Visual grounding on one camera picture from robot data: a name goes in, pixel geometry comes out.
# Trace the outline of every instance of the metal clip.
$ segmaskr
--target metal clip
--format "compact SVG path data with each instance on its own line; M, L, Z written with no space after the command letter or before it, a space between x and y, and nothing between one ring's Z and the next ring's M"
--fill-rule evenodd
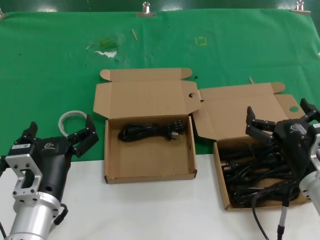
M303 11L304 10L304 1L298 0L296 2L296 10Z
M1 8L0 8L0 21L5 17L5 14L1 11Z
M297 13L297 14L311 15L310 11L305 11L304 1L303 0L298 0L296 2L296 8L292 9L291 12Z
M145 1L142 4L142 12L137 12L136 16L137 17L155 17L156 13L155 12L150 12L150 3Z

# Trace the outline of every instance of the box handle hole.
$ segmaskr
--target box handle hole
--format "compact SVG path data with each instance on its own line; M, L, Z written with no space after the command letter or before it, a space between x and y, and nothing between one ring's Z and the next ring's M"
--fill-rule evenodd
M290 107L290 112L292 112L292 113L296 113L296 112L298 112L298 110L299 110L299 108L297 107L297 106L292 106L292 107Z
M189 94L189 98L195 98L196 96L197 96L197 94L194 93L194 92L192 92L192 93Z

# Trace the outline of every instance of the cable connector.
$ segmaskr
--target cable connector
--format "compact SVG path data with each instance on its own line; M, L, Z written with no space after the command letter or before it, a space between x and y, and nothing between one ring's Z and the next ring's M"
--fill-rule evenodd
M282 236L285 233L285 226L278 225L278 229L277 229L276 233L277 233L277 240L282 240Z
M282 240L282 236L285 233L285 223L286 223L286 217L287 217L288 207L282 206L281 210L281 217L277 229L277 240Z

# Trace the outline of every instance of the metal connector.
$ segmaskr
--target metal connector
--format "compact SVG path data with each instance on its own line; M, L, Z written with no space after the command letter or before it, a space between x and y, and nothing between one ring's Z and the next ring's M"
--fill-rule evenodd
M282 210L281 210L281 217L280 217L280 221L279 221L279 225L281 227L285 226L286 223L286 217L287 217L287 212L288 212L288 207L287 206L283 206Z
M179 133L177 133L176 131L171 132L171 139L176 140L178 138Z

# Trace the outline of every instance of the white stain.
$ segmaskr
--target white stain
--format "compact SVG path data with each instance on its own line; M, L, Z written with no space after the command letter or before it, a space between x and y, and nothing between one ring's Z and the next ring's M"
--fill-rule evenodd
M104 52L95 51L95 53L98 53L100 55L106 55L106 56L108 56L108 58L114 58L115 55L117 54L117 50L115 50L115 51L104 51Z

